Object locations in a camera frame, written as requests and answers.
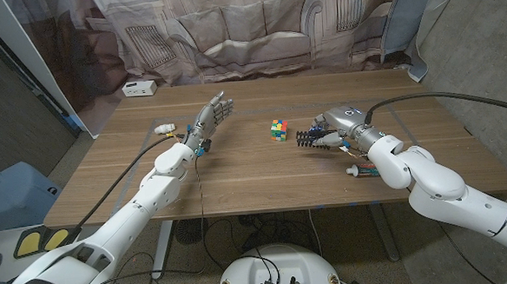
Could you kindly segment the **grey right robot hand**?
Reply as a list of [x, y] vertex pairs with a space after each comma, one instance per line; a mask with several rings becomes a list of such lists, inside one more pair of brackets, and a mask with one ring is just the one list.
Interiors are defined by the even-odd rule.
[[354, 107], [335, 107], [315, 117], [312, 126], [315, 129], [335, 128], [335, 132], [312, 140], [314, 147], [340, 147], [347, 139], [355, 141], [358, 148], [367, 152], [371, 146], [385, 134], [372, 125], [365, 124], [366, 114]]

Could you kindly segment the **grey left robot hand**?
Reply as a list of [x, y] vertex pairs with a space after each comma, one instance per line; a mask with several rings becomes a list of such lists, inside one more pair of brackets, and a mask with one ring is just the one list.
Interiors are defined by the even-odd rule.
[[225, 92], [222, 90], [207, 103], [195, 117], [195, 122], [184, 137], [182, 143], [192, 150], [198, 149], [208, 140], [215, 128], [219, 126], [233, 111], [232, 99], [222, 100]]

